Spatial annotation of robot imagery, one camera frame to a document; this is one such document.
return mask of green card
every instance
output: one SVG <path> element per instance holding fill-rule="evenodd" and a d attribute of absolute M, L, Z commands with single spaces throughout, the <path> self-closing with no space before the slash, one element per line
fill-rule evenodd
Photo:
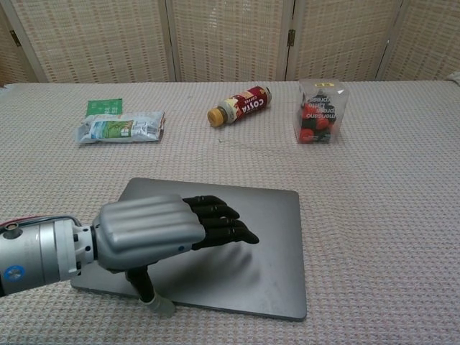
<path fill-rule="evenodd" d="M 123 100 L 121 98 L 98 99 L 95 101 L 88 101 L 86 116 L 99 114 L 120 115 L 122 112 Z"/>

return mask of hinge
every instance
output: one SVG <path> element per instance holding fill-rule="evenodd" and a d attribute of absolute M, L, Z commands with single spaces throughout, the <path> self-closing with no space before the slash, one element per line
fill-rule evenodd
<path fill-rule="evenodd" d="M 17 47 L 21 47 L 21 42 L 19 41 L 19 38 L 16 36 L 16 32 L 14 30 L 9 30 L 9 33 L 11 34 L 11 37 L 13 37 L 14 43 L 16 43 Z"/>
<path fill-rule="evenodd" d="M 287 46 L 292 47 L 295 41 L 295 30 L 289 30 L 287 34 Z"/>

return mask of red label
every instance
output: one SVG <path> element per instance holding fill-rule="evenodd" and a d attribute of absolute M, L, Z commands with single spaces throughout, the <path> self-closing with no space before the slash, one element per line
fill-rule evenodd
<path fill-rule="evenodd" d="M 232 98 L 236 99 L 236 117 L 242 117 L 258 109 L 262 109 L 268 103 L 267 93 L 260 86 L 250 88 L 248 91 L 239 93 Z"/>

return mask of red wire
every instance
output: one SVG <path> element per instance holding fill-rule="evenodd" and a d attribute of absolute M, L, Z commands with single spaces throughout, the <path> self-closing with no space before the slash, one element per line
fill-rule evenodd
<path fill-rule="evenodd" d="M 28 217 L 12 219 L 11 221 L 5 221 L 4 223 L 1 223 L 0 228 L 10 223 L 19 223 L 20 221 L 26 221 L 28 219 L 39 218 L 39 217 L 43 217 L 43 216 L 28 216 Z"/>

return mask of blue sticker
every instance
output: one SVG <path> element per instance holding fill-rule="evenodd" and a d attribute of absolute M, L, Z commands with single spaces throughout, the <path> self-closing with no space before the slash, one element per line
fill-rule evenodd
<path fill-rule="evenodd" d="M 3 275 L 6 280 L 9 282 L 17 282 L 24 277 L 25 270 L 23 266 L 14 265 L 6 269 L 5 274 Z"/>

